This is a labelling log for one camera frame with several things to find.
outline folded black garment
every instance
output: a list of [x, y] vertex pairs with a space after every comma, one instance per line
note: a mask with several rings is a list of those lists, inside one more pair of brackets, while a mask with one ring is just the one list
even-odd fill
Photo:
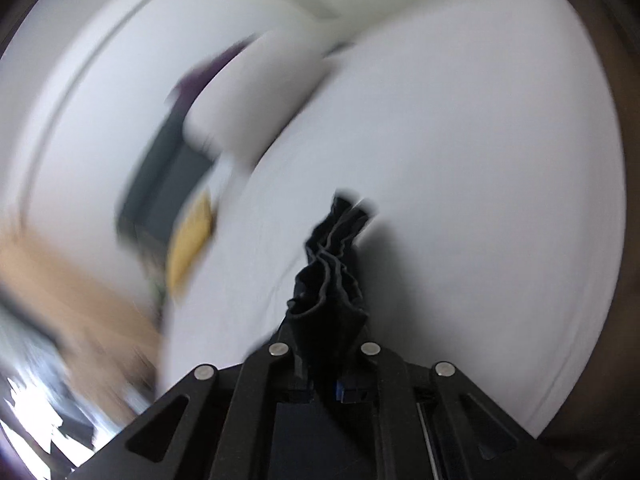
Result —
[[296, 276], [285, 321], [317, 382], [336, 376], [368, 317], [353, 241], [369, 219], [361, 205], [336, 194], [329, 215], [305, 243], [308, 265]]

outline triangular cutout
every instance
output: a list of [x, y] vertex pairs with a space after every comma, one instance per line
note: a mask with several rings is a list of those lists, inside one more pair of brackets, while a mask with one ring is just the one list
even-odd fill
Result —
[[480, 455], [485, 460], [515, 449], [515, 437], [487, 412], [471, 395], [460, 396], [462, 408], [474, 432]]
[[189, 399], [186, 396], [176, 397], [127, 441], [126, 448], [151, 462], [162, 462], [188, 403]]

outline screw head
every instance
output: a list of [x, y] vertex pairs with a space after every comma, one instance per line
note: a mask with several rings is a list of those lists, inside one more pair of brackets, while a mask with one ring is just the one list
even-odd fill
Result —
[[274, 343], [269, 347], [269, 353], [274, 357], [284, 355], [288, 351], [289, 345], [286, 343]]
[[456, 373], [456, 367], [451, 363], [442, 361], [436, 364], [436, 373], [440, 377], [451, 377], [454, 373]]
[[364, 355], [374, 356], [380, 353], [380, 345], [378, 343], [374, 343], [373, 341], [368, 341], [366, 343], [362, 343], [360, 346], [360, 351]]
[[209, 365], [200, 365], [193, 371], [193, 375], [199, 381], [206, 381], [207, 379], [212, 378], [214, 373], [215, 370], [213, 369], [213, 366]]

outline yellow object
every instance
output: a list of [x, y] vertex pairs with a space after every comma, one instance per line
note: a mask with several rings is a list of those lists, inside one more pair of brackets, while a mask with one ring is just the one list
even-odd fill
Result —
[[171, 237], [166, 261], [166, 286], [169, 295], [180, 294], [189, 277], [191, 265], [213, 231], [211, 199], [204, 193], [191, 207]]

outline brown floor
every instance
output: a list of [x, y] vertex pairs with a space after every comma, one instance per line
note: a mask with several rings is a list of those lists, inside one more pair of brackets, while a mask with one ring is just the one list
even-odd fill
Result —
[[640, 62], [598, 0], [573, 0], [602, 60], [616, 103], [626, 171], [626, 232], [606, 323], [583, 374], [542, 439], [597, 449], [640, 428]]

